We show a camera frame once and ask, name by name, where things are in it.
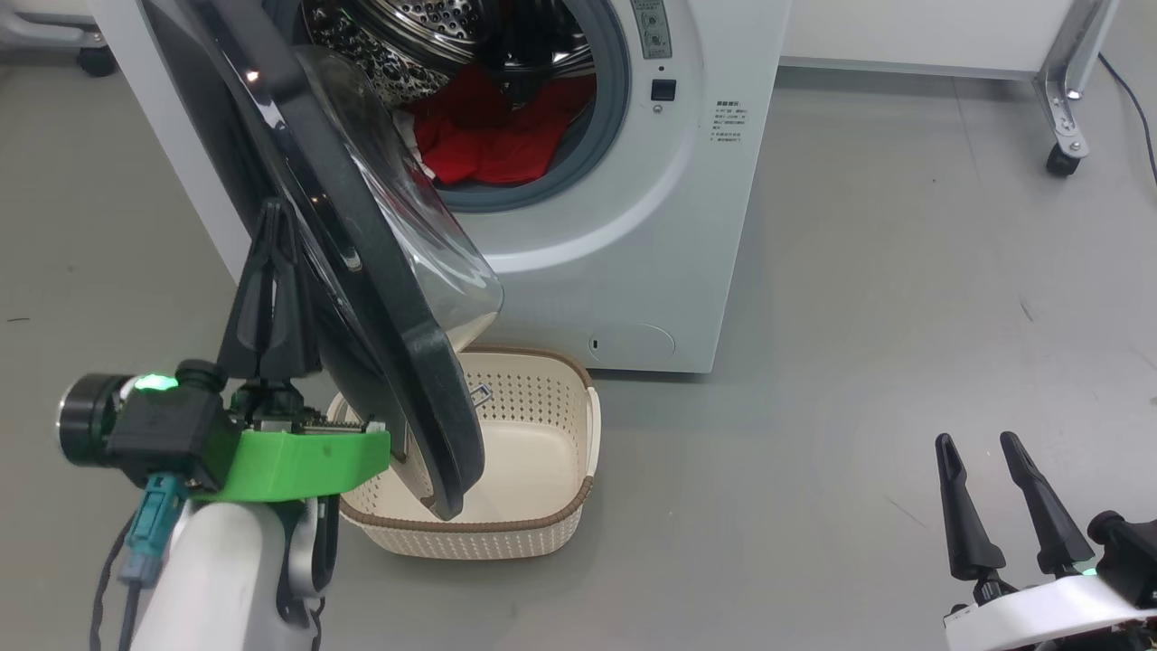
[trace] teal connector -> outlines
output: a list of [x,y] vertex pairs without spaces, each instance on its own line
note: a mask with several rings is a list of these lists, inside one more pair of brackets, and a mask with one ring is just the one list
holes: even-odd
[[137,509],[133,526],[125,540],[125,547],[130,552],[128,562],[120,568],[117,580],[125,585],[138,584],[143,589],[156,586],[164,549],[187,500],[189,489],[180,478],[171,473],[149,475],[141,505]]

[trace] green led indicator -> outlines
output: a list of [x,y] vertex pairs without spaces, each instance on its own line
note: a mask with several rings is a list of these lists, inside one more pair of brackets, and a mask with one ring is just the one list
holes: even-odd
[[177,386],[177,379],[168,376],[145,376],[133,383],[134,390],[148,390],[153,392],[167,392]]

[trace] green bracket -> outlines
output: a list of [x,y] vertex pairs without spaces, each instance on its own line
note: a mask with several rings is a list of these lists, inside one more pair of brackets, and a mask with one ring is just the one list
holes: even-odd
[[390,466],[390,432],[241,434],[224,488],[201,502],[289,502],[353,490]]

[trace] black wheel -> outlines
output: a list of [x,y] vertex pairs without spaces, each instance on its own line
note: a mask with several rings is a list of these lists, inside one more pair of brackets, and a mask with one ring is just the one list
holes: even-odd
[[1074,158],[1062,151],[1060,145],[1053,145],[1053,150],[1048,153],[1048,160],[1045,161],[1045,169],[1053,176],[1073,176],[1078,164],[1081,164],[1081,158]]
[[86,47],[76,54],[76,65],[90,76],[109,76],[117,72],[117,59],[112,50],[104,47]]

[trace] beige plastic basket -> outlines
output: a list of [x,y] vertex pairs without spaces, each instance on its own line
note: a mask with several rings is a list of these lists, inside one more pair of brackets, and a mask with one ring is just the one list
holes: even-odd
[[[543,556],[574,535],[598,464],[602,414],[590,376],[553,354],[469,349],[458,356],[478,407],[486,471],[462,515],[436,519],[406,488],[421,478],[393,467],[341,496],[341,515],[406,556],[486,561]],[[356,420],[338,395],[331,420]]]

